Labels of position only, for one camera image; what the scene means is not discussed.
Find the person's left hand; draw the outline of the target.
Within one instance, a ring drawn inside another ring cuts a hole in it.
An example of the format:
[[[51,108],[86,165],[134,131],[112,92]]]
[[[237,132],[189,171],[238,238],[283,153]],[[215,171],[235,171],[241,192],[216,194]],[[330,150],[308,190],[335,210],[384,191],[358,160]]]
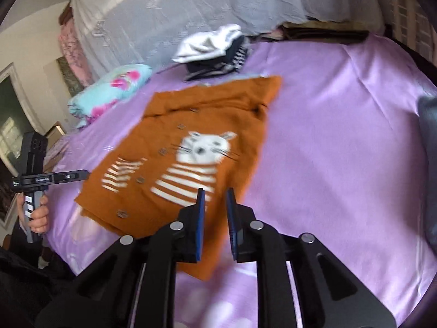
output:
[[[45,194],[43,194],[40,201],[40,207],[38,207],[36,210],[33,211],[28,223],[26,223],[25,221],[23,206],[24,206],[24,194],[20,193],[17,196],[17,213],[19,217],[20,228],[22,228],[24,232],[26,232],[27,228],[30,228],[30,230],[33,233],[37,233],[37,234],[46,233],[49,227],[48,197]]]

